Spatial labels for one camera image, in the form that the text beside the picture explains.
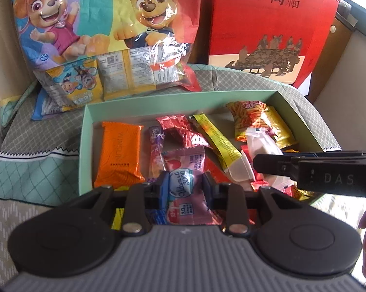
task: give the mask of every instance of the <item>white candy wrapper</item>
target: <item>white candy wrapper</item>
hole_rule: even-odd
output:
[[[258,154],[283,155],[276,142],[265,132],[264,128],[248,128],[245,135],[249,156],[252,160]],[[280,175],[264,174],[263,177],[270,186],[277,190],[283,190],[294,183],[290,178]]]

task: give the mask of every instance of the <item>red gift box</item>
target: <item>red gift box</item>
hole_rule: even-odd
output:
[[[339,0],[213,0],[209,64],[299,87],[313,71]]]

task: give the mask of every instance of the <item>cartoon puppy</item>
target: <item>cartoon puppy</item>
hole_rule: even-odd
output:
[[[83,87],[85,87],[87,90],[92,90],[96,87],[96,80],[92,76],[96,74],[96,71],[94,73],[94,70],[96,70],[95,68],[90,68],[86,70],[80,67],[76,67],[75,70],[78,73],[78,75],[75,77],[75,80],[81,82]]]
[[[78,36],[73,31],[73,23],[80,10],[79,4],[72,2],[68,14],[67,10],[67,0],[15,0],[14,2],[15,16],[28,18],[28,24],[20,33],[23,33],[29,24],[34,25],[36,28],[32,30],[30,38],[36,42],[53,44],[59,53],[59,56],[53,58],[55,62],[62,64],[76,60],[79,56],[86,54],[90,42],[97,41],[106,44],[106,38],[108,39],[107,47],[105,47],[107,51],[110,43],[108,36],[96,34],[91,38],[88,35]],[[45,29],[45,31],[41,33],[37,28]]]
[[[114,38],[124,40],[128,48],[153,46],[167,37],[173,37],[170,27],[178,5],[176,0],[131,0],[135,17],[148,29],[137,34],[133,26],[123,25],[115,30]]]

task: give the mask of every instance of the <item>metal screw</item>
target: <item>metal screw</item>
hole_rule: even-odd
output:
[[[248,226],[244,224],[232,224],[229,226],[229,232],[234,234],[245,234],[248,231]]]
[[[142,230],[142,226],[138,223],[126,223],[122,226],[122,229],[127,233],[139,233]]]

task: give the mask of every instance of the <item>cardboard box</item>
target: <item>cardboard box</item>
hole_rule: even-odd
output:
[[[240,147],[241,143],[234,140],[234,121],[225,104],[243,100],[260,100],[274,106],[293,132],[295,139],[299,141],[299,151],[322,151],[309,128],[278,91],[196,92],[89,104],[85,107],[80,141],[79,195],[93,188],[103,137],[102,121],[119,121],[145,126],[141,134],[140,166],[142,174],[146,177],[150,154],[149,135],[146,128],[158,125],[156,117],[204,112],[236,147]],[[181,148],[181,146],[165,146],[167,149],[179,147]]]

